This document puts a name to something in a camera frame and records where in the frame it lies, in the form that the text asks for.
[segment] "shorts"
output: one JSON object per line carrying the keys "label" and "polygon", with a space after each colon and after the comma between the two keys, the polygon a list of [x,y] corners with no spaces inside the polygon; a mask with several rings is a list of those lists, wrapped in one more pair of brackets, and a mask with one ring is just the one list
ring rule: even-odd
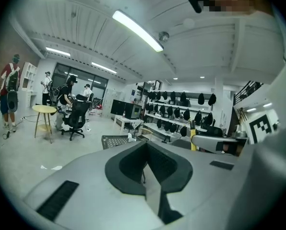
{"label": "shorts", "polygon": [[2,114],[8,113],[8,95],[2,95],[0,99],[0,110]]}

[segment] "smoke detector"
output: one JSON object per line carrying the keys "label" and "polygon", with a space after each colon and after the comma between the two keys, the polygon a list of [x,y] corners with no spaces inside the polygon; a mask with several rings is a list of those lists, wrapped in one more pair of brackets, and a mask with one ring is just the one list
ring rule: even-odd
{"label": "smoke detector", "polygon": [[170,35],[167,32],[159,32],[159,41],[166,43],[169,39]]}

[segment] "t-shirt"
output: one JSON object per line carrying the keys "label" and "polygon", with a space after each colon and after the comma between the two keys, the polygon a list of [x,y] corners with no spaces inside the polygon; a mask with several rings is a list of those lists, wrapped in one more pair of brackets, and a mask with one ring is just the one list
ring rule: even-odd
{"label": "t-shirt", "polygon": [[62,105],[66,105],[67,102],[64,98],[64,95],[68,95],[69,92],[68,92],[68,86],[67,85],[63,85],[62,88],[60,89],[60,92],[59,92],[59,96],[61,95],[59,101]]}
{"label": "t-shirt", "polygon": [[[17,68],[19,68],[19,66],[17,64],[13,63],[13,69],[16,70]],[[6,86],[5,86],[5,80],[8,78],[9,74],[12,72],[11,70],[11,66],[10,64],[5,65],[5,67],[2,70],[1,73],[1,78],[3,79],[2,85],[1,85],[1,91],[0,91],[0,95],[6,95],[8,93]],[[18,83],[20,80],[20,72],[18,72]]]}
{"label": "t-shirt", "polygon": [[44,80],[44,84],[45,86],[43,85],[43,94],[48,94],[48,89],[47,89],[47,85],[51,82],[51,78],[50,77],[45,77],[45,80]]}
{"label": "t-shirt", "polygon": [[93,93],[93,91],[91,91],[90,88],[85,89],[84,92],[83,92],[83,96],[85,96],[85,97],[87,97],[89,99],[91,93]]}

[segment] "window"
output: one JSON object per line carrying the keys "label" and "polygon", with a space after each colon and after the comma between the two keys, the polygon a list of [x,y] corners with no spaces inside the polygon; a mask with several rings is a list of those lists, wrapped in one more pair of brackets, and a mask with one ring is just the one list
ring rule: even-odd
{"label": "window", "polygon": [[57,88],[66,83],[69,76],[74,75],[77,83],[73,85],[71,93],[74,95],[83,94],[84,87],[88,83],[94,93],[94,97],[101,100],[107,87],[108,79],[97,75],[72,68],[58,63],[52,75],[53,87]]}

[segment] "black rubber pad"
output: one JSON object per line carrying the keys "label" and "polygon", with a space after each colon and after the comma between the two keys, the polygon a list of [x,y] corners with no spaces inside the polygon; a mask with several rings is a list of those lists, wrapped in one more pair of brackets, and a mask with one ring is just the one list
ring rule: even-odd
{"label": "black rubber pad", "polygon": [[37,213],[53,221],[79,186],[76,182],[65,181],[37,210]]}
{"label": "black rubber pad", "polygon": [[232,170],[234,165],[232,163],[225,163],[225,162],[221,162],[221,161],[216,161],[213,160],[210,165],[222,168],[222,169],[226,169],[226,170]]}

